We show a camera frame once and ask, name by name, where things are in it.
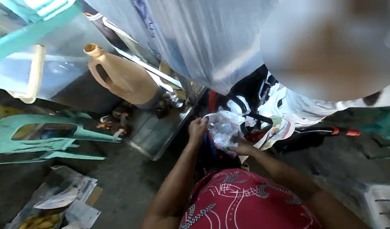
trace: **bottle neck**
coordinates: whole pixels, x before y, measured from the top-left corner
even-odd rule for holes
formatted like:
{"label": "bottle neck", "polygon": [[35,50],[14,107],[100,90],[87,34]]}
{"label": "bottle neck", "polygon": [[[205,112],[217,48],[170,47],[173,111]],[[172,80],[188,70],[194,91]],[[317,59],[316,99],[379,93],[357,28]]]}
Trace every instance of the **bottle neck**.
{"label": "bottle neck", "polygon": [[94,43],[90,43],[90,44],[86,44],[83,51],[93,57],[93,58],[97,58],[101,55],[104,54],[104,51],[102,48],[100,48],[100,46],[98,46],[97,44],[94,44]]}

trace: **red object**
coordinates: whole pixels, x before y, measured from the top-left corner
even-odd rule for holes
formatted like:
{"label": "red object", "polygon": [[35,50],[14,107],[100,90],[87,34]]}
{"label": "red object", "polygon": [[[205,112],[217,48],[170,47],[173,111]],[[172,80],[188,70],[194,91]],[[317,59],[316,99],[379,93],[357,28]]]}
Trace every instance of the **red object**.
{"label": "red object", "polygon": [[215,113],[216,94],[214,90],[210,90],[209,92],[208,114]]}
{"label": "red object", "polygon": [[334,132],[332,132],[331,135],[337,135],[339,133],[339,128],[336,126],[332,126],[332,128],[334,129]]}
{"label": "red object", "polygon": [[246,139],[247,141],[250,141],[250,142],[257,142],[257,141],[259,141],[261,138],[263,138],[264,134],[266,134],[267,131],[269,131],[269,130],[270,130],[270,129],[264,130],[263,132],[251,133],[250,135],[245,136],[245,139]]}
{"label": "red object", "polygon": [[360,130],[356,130],[356,129],[348,129],[348,132],[346,133],[347,136],[361,136],[362,133],[360,132]]}
{"label": "red object", "polygon": [[332,128],[334,129],[334,131],[331,133],[331,135],[341,134],[341,135],[355,136],[355,137],[362,135],[360,130],[357,129],[341,128],[336,126],[332,126]]}
{"label": "red object", "polygon": [[180,228],[321,228],[314,214],[287,188],[253,172],[211,172],[192,191]]}

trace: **tan plastic bottle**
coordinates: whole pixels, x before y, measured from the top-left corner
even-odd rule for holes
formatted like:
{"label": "tan plastic bottle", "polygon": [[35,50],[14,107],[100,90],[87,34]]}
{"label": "tan plastic bottle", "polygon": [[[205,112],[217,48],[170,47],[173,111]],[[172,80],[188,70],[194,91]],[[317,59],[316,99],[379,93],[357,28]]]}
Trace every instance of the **tan plastic bottle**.
{"label": "tan plastic bottle", "polygon": [[[93,43],[86,44],[84,52],[92,57],[88,63],[89,69],[103,87],[138,107],[150,108],[151,103],[154,103],[159,87],[144,67],[104,52]],[[104,80],[96,69],[98,64],[103,66],[108,75]]]}

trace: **ground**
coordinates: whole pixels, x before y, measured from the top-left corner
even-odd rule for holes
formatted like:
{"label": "ground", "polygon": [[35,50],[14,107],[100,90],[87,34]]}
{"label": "ground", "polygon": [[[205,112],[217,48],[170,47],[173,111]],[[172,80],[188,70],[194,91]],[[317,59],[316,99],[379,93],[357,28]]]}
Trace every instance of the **ground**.
{"label": "ground", "polygon": [[[102,211],[94,229],[137,228],[142,217],[187,142],[187,126],[158,161],[151,161],[126,143],[89,142],[91,151],[104,152],[103,161],[60,159],[43,163],[0,165],[0,228],[10,222],[49,173],[65,164],[98,179],[103,193],[94,205]],[[360,192],[365,183],[390,183],[390,159],[369,160],[365,150],[383,150],[369,135],[329,137],[319,147],[283,156],[284,162],[309,174],[326,190],[366,220]],[[250,170],[265,175],[253,159]]]}

